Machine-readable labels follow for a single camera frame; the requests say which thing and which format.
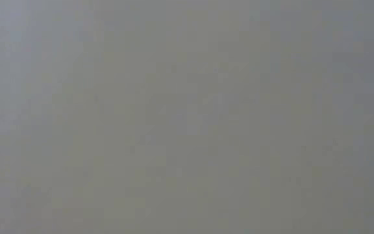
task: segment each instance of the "gray wall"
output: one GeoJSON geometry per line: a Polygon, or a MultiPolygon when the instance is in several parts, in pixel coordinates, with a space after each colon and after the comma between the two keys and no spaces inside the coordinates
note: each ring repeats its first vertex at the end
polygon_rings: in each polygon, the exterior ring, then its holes
{"type": "Polygon", "coordinates": [[[374,233],[374,1],[0,0],[5,233],[374,233]]]}

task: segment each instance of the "plain gray background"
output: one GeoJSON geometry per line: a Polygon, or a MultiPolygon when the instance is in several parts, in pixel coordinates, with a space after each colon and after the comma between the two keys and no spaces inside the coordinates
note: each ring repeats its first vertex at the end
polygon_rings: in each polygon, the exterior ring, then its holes
{"type": "Polygon", "coordinates": [[[5,233],[374,233],[374,1],[0,0],[5,233]]]}

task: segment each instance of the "gray surface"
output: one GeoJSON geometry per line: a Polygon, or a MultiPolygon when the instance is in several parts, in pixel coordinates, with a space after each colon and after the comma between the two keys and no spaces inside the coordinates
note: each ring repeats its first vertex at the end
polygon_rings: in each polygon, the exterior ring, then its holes
{"type": "Polygon", "coordinates": [[[1,0],[5,233],[374,233],[374,1],[1,0]]]}

